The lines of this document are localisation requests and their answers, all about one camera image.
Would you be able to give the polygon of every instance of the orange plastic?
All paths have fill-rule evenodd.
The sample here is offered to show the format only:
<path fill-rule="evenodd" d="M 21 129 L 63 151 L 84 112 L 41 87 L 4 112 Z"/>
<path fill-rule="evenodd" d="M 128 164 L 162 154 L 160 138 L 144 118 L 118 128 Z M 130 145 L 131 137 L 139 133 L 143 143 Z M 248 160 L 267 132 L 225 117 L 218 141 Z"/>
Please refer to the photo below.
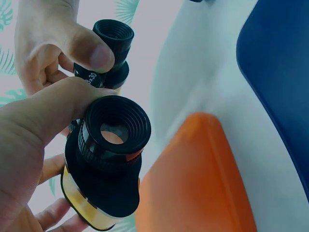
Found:
<path fill-rule="evenodd" d="M 140 184 L 138 232 L 256 232 L 220 122 L 190 115 Z"/>

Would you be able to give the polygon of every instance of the white surface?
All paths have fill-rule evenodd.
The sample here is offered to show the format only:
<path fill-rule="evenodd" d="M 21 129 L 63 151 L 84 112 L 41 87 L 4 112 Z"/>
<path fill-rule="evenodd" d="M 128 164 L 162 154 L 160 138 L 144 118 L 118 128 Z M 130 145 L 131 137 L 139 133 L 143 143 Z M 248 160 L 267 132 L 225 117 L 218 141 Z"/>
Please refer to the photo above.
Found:
<path fill-rule="evenodd" d="M 232 148 L 258 231 L 305 232 L 309 205 L 299 177 L 236 62 L 238 34 L 256 2 L 217 0 L 209 7 L 184 1 L 154 73 L 154 143 L 159 154 L 190 112 L 215 114 Z"/>

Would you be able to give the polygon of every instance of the green leaf print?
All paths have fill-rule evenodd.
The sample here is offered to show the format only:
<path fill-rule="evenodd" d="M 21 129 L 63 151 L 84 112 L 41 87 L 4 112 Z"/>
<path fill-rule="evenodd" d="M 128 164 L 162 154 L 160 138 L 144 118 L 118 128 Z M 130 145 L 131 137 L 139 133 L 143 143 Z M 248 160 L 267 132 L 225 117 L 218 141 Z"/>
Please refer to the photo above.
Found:
<path fill-rule="evenodd" d="M 116 0 L 116 16 L 117 18 L 130 25 L 133 20 L 139 0 Z"/>
<path fill-rule="evenodd" d="M 12 0 L 0 0 L 0 30 L 10 25 L 13 20 Z"/>
<path fill-rule="evenodd" d="M 10 49 L 5 50 L 0 47 L 0 73 L 15 75 L 14 52 Z"/>
<path fill-rule="evenodd" d="M 12 89 L 5 92 L 5 96 L 0 97 L 0 107 L 14 101 L 23 100 L 27 97 L 23 89 Z"/>
<path fill-rule="evenodd" d="M 111 232 L 136 232 L 134 214 L 116 223 Z"/>
<path fill-rule="evenodd" d="M 56 196 L 56 188 L 55 188 L 56 177 L 50 178 L 48 180 L 49 188 L 52 191 L 53 196 Z"/>

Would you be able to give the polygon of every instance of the binocular eyepiece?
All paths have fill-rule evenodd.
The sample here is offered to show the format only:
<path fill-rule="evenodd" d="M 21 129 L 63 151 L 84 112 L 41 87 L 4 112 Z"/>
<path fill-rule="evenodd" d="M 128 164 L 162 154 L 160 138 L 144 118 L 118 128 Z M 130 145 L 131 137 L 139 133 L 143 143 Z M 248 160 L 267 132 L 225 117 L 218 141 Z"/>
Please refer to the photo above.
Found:
<path fill-rule="evenodd" d="M 127 24 L 112 19 L 96 22 L 92 30 L 114 53 L 114 66 L 106 73 L 97 73 L 74 64 L 74 74 L 94 87 L 118 89 L 129 74 L 126 57 L 131 48 L 134 32 Z"/>
<path fill-rule="evenodd" d="M 75 74 L 93 86 L 113 83 L 113 88 L 116 80 L 124 82 L 128 75 L 126 56 L 134 33 L 115 20 L 98 21 L 93 31 L 115 53 L 115 65 L 107 73 L 96 73 L 75 64 Z M 108 231 L 139 205 L 141 154 L 151 135 L 149 118 L 132 100 L 110 95 L 95 100 L 70 130 L 62 191 L 92 228 Z"/>

